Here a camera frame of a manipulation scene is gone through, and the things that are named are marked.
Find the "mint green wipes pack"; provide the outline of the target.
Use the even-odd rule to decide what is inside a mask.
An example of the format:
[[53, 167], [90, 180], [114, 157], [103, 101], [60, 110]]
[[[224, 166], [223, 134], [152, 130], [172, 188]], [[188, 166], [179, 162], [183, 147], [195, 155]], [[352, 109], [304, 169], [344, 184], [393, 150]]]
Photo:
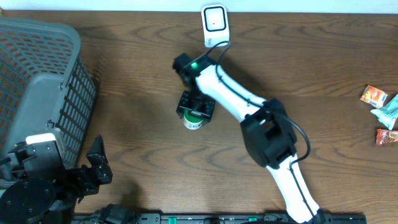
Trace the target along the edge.
[[396, 95], [382, 108], [371, 110], [371, 113], [374, 114], [378, 121], [382, 123], [388, 130], [392, 130], [394, 128], [395, 122], [397, 120], [397, 98], [398, 96]]

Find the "small orange carton box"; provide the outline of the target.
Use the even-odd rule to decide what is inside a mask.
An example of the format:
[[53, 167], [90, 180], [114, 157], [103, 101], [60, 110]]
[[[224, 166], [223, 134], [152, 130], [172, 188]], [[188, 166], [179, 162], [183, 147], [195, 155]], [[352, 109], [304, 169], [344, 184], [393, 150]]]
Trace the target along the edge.
[[363, 94], [360, 97], [360, 100], [372, 105], [375, 108], [382, 108], [384, 106], [384, 102], [387, 98], [388, 94], [374, 86], [368, 85]]

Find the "green lid jar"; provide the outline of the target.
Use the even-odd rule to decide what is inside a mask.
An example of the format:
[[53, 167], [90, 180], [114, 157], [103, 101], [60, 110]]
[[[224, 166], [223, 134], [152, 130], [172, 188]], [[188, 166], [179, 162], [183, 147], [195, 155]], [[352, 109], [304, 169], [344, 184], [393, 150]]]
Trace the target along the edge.
[[186, 128], [196, 130], [202, 127], [203, 119], [189, 115], [188, 110], [183, 113], [183, 124]]

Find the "red brown chocolate bar wrapper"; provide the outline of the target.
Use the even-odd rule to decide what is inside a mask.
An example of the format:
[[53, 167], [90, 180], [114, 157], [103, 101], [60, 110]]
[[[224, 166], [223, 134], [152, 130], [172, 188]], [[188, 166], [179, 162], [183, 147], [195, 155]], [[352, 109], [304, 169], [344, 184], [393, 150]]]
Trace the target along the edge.
[[398, 140], [398, 131], [377, 129], [376, 144], [378, 146], [381, 146], [386, 143], [397, 142], [397, 140]]

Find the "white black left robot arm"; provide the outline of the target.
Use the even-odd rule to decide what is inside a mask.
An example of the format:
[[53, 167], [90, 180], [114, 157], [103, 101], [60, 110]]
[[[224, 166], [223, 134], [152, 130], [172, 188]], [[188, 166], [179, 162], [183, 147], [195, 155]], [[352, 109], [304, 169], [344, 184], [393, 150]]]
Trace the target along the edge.
[[1, 161], [17, 161], [11, 170], [16, 182], [1, 195], [1, 223], [71, 223], [76, 204], [111, 183], [102, 136], [86, 155], [88, 166], [68, 169], [63, 155], [63, 142], [29, 136]]

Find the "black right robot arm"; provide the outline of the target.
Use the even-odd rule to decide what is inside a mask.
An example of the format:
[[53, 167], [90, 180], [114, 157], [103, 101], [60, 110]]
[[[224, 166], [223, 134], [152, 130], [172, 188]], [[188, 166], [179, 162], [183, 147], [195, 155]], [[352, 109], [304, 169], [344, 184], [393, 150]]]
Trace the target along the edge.
[[251, 158], [274, 178], [289, 217], [297, 223], [325, 223], [300, 171], [295, 132], [303, 133], [277, 100], [257, 96], [233, 80], [208, 54], [196, 59], [181, 54], [172, 68], [187, 86], [176, 112], [188, 129], [211, 121], [219, 103], [238, 122]]

